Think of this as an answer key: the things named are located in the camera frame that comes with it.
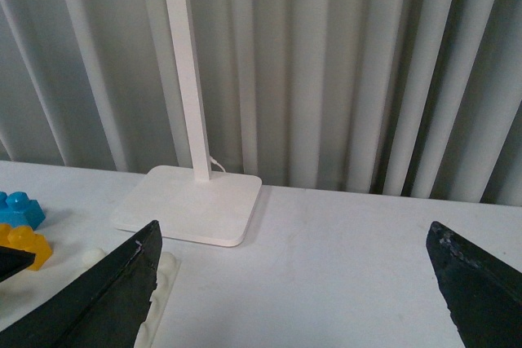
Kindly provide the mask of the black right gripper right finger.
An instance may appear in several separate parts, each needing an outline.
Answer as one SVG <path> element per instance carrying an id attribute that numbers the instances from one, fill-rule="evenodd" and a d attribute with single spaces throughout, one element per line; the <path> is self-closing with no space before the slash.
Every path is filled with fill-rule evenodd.
<path id="1" fill-rule="evenodd" d="M 440 222 L 427 252 L 466 347 L 521 346 L 521 273 Z"/>

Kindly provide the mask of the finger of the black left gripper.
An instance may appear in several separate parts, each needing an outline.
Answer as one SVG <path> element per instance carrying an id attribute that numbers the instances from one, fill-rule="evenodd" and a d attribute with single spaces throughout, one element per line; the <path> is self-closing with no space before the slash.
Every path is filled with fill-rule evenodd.
<path id="1" fill-rule="evenodd" d="M 0 281 L 3 282 L 32 266 L 35 258 L 35 253 L 2 246 L 0 248 Z"/>

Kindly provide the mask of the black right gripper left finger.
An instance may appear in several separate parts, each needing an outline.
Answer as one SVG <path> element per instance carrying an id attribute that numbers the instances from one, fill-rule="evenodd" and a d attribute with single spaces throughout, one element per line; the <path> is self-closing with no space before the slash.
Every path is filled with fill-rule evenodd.
<path id="1" fill-rule="evenodd" d="M 1 332 L 3 347 L 132 347 L 157 287 L 161 229 L 153 220 Z"/>

